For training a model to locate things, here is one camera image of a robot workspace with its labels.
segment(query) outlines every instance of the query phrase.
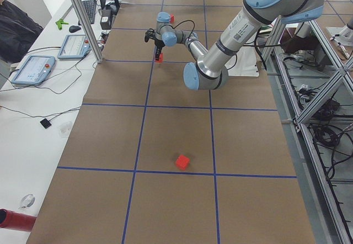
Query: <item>keyboard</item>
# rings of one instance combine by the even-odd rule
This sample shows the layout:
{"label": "keyboard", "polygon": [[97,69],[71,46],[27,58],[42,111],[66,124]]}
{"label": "keyboard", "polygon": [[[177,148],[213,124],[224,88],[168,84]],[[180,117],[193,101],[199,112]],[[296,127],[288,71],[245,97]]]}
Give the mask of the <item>keyboard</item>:
{"label": "keyboard", "polygon": [[89,22],[91,24],[94,23],[94,18],[95,18],[95,11],[97,8],[97,1],[96,0],[84,0],[82,1],[83,7],[86,10]]}

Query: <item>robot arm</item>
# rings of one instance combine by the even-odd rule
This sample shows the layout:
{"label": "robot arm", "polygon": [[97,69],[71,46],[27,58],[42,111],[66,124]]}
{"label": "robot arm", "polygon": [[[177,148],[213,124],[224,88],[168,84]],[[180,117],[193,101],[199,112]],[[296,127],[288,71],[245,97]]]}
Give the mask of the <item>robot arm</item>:
{"label": "robot arm", "polygon": [[217,89],[228,78],[225,64],[236,55],[248,39],[264,24],[270,24],[278,16],[285,24],[306,22],[321,16],[324,0],[243,0],[243,8],[207,50],[195,33],[175,30],[170,16],[160,12],[156,29],[146,32],[145,41],[153,39],[157,47],[156,59],[163,46],[184,44],[196,60],[184,68],[184,83],[194,90]]}

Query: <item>blue and white device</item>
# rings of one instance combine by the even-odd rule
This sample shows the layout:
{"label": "blue and white device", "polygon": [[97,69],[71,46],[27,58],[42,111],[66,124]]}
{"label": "blue and white device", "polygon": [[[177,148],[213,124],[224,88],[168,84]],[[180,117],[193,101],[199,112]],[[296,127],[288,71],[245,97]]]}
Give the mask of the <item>blue and white device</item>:
{"label": "blue and white device", "polygon": [[40,84],[49,75],[55,64],[55,57],[31,55],[13,78],[13,84],[36,85]]}
{"label": "blue and white device", "polygon": [[90,46],[85,35],[66,35],[57,58],[61,60],[79,60],[85,56],[88,50],[90,50]]}

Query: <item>black mouse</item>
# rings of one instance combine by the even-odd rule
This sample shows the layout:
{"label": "black mouse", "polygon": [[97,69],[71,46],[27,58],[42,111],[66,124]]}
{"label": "black mouse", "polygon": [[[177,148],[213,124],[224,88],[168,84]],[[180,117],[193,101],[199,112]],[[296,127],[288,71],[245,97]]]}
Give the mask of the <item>black mouse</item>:
{"label": "black mouse", "polygon": [[78,30],[81,30],[81,27],[80,27],[80,26],[72,25],[72,26],[70,26],[70,28],[68,28],[68,31],[69,31],[70,33],[75,33],[75,32],[77,32]]}

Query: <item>person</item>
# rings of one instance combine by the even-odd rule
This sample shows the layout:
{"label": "person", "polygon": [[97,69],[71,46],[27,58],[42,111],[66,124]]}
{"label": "person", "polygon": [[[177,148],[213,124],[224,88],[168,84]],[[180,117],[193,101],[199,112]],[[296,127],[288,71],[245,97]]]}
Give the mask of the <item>person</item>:
{"label": "person", "polygon": [[0,0],[0,57],[21,61],[43,28],[7,0]]}

